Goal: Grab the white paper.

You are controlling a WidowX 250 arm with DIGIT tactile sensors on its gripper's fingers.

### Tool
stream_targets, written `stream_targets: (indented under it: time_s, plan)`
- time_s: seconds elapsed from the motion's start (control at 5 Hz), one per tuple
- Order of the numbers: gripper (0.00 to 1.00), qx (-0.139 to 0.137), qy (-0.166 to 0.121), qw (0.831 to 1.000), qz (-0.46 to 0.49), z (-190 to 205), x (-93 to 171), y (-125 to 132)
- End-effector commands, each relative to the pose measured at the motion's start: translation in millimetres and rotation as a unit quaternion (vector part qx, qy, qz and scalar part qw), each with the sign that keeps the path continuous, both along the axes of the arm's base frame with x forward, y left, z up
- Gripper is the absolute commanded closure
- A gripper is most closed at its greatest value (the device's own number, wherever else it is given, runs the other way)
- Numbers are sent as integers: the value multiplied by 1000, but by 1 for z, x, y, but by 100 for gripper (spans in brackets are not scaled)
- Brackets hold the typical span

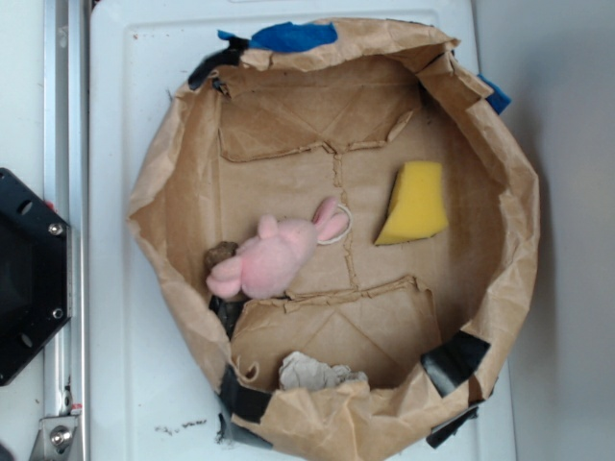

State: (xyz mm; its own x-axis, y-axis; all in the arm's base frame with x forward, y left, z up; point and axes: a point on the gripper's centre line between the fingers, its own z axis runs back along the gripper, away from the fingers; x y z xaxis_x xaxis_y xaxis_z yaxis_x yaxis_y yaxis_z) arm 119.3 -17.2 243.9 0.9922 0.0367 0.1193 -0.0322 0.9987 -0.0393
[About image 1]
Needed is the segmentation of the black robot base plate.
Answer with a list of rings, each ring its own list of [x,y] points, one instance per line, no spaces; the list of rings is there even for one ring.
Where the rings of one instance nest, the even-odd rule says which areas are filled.
[[[1,170],[1,384],[9,385],[67,323],[69,225]]]

